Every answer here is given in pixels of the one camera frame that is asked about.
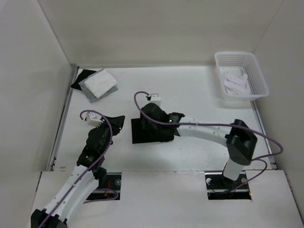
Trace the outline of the white tank top in basket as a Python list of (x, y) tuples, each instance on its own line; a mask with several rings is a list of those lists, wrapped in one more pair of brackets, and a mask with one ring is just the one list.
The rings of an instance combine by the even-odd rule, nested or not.
[(248, 75), (236, 70), (226, 71), (222, 74), (223, 84), (229, 95), (250, 95), (251, 89)]

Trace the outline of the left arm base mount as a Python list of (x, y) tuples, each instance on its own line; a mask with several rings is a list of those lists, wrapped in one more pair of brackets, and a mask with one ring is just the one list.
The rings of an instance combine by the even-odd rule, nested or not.
[(94, 190), (86, 200), (110, 200), (112, 198), (114, 198), (114, 200), (120, 200), (121, 184), (121, 172), (107, 173), (106, 180), (99, 184), (97, 189)]

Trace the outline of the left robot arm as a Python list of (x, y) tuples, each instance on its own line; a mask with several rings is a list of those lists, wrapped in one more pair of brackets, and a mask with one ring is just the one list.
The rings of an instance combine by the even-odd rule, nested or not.
[(42, 209), (33, 211), (30, 217), (32, 228), (67, 228), (80, 207), (94, 199), (96, 190), (101, 201), (119, 198), (117, 186), (107, 180), (107, 171), (102, 167), (105, 153), (113, 143), (113, 137), (123, 128), (125, 116), (95, 118), (96, 112), (87, 112), (84, 121), (94, 126), (88, 133), (86, 144), (78, 157), (73, 172), (56, 194)]

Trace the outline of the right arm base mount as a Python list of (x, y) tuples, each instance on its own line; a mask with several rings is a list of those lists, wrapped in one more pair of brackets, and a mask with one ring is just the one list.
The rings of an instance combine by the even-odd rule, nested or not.
[(251, 200), (247, 175), (243, 171), (237, 180), (230, 180), (221, 172), (205, 173), (207, 197), (209, 200)]

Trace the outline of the folded black tank top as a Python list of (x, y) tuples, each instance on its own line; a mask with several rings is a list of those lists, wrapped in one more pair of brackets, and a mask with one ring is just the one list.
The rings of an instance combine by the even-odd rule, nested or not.
[(96, 71), (94, 71), (94, 70), (87, 70), (87, 69), (82, 70), (82, 72), (77, 76), (75, 82), (71, 85), (71, 88), (81, 91), (81, 87), (80, 87), (79, 83), (81, 81), (87, 79), (90, 75), (92, 75), (94, 73), (96, 73)]

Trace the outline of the black tank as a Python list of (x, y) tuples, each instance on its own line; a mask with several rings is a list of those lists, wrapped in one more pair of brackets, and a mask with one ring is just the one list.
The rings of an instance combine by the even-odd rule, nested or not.
[(174, 140), (174, 135), (166, 135), (157, 130), (145, 130), (141, 125), (140, 118), (131, 119), (132, 144), (141, 143), (164, 143)]
[(94, 73), (96, 73), (96, 71), (94, 71), (94, 70), (87, 70), (87, 69), (82, 70), (82, 72), (77, 76), (75, 82), (71, 85), (71, 88), (81, 91), (81, 87), (80, 87), (79, 83), (81, 81), (87, 79), (90, 75), (92, 75)]

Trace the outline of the white plastic basket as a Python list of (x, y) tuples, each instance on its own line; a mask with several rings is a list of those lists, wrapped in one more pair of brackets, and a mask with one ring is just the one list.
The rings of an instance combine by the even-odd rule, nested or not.
[(226, 101), (254, 101), (269, 95), (269, 89), (254, 54), (217, 52), (216, 68), (221, 94)]

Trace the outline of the folded white tank top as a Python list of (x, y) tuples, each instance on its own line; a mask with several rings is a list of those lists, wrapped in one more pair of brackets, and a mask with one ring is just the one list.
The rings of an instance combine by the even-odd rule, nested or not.
[(107, 70), (103, 69), (89, 77), (84, 84), (96, 98), (100, 98), (112, 87), (117, 86), (118, 82)]

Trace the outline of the folded grey tank top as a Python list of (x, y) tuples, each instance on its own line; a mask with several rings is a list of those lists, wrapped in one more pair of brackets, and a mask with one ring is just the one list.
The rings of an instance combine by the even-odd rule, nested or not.
[(87, 99), (89, 100), (89, 102), (95, 102), (95, 101), (97, 101), (97, 100), (99, 100), (99, 99), (102, 99), (102, 98), (104, 98), (104, 97), (106, 97), (106, 96), (108, 96), (108, 95), (110, 95), (111, 93), (113, 93), (113, 92), (115, 92), (115, 91), (117, 91), (118, 90), (118, 85), (117, 86), (114, 86), (114, 87), (112, 87), (108, 92), (106, 92), (103, 96), (101, 96), (100, 98), (96, 98), (87, 88), (86, 88), (86, 86), (85, 86), (85, 84), (84, 84), (84, 82), (87, 80), (87, 79), (85, 79), (85, 80), (83, 80), (83, 81), (81, 81), (80, 83), (79, 83), (79, 85), (80, 85), (80, 87), (81, 87), (81, 90), (83, 91), (83, 93), (86, 95), (86, 97), (87, 97)]

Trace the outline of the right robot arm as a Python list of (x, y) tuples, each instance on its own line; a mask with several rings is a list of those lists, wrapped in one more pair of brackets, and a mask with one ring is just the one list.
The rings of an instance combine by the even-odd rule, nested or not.
[(151, 136), (195, 137), (223, 145), (228, 150), (228, 161), (220, 176), (221, 184), (233, 187), (245, 166), (251, 164), (257, 137), (247, 131), (248, 126), (236, 119), (225, 130), (221, 126), (200, 126), (199, 120), (181, 113), (165, 113), (155, 103), (148, 103), (141, 108), (141, 126)]

